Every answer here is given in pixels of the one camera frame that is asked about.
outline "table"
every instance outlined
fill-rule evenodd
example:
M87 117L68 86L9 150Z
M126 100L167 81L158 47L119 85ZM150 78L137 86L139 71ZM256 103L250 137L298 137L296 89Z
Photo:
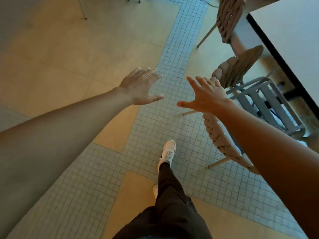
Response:
M280 0L246 18L319 119L318 6L319 0Z

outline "person's left hand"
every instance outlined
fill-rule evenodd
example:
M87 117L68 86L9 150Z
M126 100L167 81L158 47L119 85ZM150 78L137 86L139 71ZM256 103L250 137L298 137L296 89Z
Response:
M164 95L148 95L152 85L162 77L156 72L156 69L138 67L122 80L119 88L126 91L134 105L146 105L164 99Z

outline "hand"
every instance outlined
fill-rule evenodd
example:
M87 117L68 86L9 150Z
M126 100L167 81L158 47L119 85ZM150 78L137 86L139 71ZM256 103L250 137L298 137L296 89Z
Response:
M228 100L225 89L221 87L219 80L212 78L201 78L196 76L198 83L191 77L187 77L189 84L195 92L195 100L179 101L177 106L186 107L196 110L198 112L214 112L217 104Z
M156 72L155 69L138 67L122 80L119 88L126 91L134 105L146 105L164 99L164 95L148 95L152 85L162 77Z

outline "white shoe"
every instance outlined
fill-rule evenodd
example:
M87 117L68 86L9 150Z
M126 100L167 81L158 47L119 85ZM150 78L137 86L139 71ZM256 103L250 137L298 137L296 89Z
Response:
M176 150L176 143L174 140L167 141L163 147L162 156L159 159L159 164L157 165L157 170L160 172L160 165L163 162L168 163L170 166Z
M155 199L157 198L158 189L159 189L159 186L158 186L158 185L154 185L154 187L153 187L153 193L154 193Z

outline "pants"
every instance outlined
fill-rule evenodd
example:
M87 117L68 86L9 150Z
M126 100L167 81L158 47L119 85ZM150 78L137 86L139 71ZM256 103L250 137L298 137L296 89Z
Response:
M113 239L137 239L152 235L157 238L212 239L203 218L174 176L169 164L159 170L155 206L146 208Z

